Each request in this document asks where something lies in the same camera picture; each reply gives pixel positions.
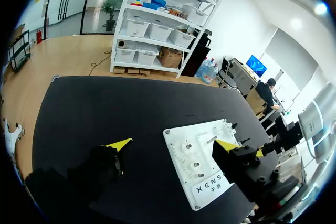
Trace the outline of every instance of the computer monitor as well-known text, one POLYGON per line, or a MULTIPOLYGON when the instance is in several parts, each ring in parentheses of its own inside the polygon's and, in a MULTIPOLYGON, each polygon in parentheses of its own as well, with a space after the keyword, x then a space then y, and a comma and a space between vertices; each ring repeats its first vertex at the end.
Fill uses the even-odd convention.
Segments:
POLYGON ((267 68, 255 56, 251 56, 246 63, 257 76, 261 77, 267 68))

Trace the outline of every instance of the potted plant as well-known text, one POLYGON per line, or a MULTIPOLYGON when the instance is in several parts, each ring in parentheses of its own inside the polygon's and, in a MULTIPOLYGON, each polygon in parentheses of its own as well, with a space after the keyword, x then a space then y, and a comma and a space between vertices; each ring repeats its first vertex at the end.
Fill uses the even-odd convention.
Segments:
POLYGON ((106 20, 106 31, 112 31, 113 26, 116 23, 114 18, 114 10, 121 7, 122 0, 104 0, 102 9, 105 13, 110 14, 110 18, 106 20))
POLYGON ((112 31, 113 30, 113 26, 114 23, 116 22, 115 20, 113 20, 114 17, 114 9, 115 7, 109 7, 109 6, 105 6, 104 10, 105 12, 108 14, 110 14, 110 19, 106 20, 106 31, 112 31))

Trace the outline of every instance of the wooden floor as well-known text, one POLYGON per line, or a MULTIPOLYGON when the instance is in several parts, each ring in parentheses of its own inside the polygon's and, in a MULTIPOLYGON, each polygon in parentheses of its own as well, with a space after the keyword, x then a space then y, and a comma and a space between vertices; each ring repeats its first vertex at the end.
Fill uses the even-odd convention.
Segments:
MULTIPOLYGON (((15 122, 25 128, 25 135, 16 144, 16 160, 25 178, 32 172, 33 134, 43 97, 54 75, 87 76, 91 63, 99 63, 111 51, 113 36, 81 35, 45 40, 32 47, 32 57, 19 73, 8 75, 4 84, 3 116, 14 130, 15 122)), ((151 70, 150 76, 110 73, 110 58, 97 66, 92 76, 117 76, 185 83, 204 84, 202 81, 175 73, 151 70)))

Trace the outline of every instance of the ceiling light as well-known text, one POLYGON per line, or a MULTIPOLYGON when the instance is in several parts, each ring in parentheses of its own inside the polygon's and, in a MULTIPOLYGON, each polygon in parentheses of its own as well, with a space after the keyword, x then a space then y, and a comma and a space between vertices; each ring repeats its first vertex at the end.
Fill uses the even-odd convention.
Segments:
POLYGON ((321 15, 326 13, 327 11, 327 6, 325 5, 325 3, 320 3, 315 7, 315 13, 317 15, 321 15))
POLYGON ((302 21, 297 18, 292 19, 290 23, 295 30, 299 30, 302 27, 302 21))

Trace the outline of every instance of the white plate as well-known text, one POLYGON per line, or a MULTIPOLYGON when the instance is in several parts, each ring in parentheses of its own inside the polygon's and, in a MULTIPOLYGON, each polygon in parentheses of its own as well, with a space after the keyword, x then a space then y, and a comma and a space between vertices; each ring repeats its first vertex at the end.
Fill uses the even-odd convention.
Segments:
POLYGON ((166 129, 163 136, 191 208, 198 211, 233 184, 212 158, 213 137, 237 144, 236 131, 226 120, 166 129))

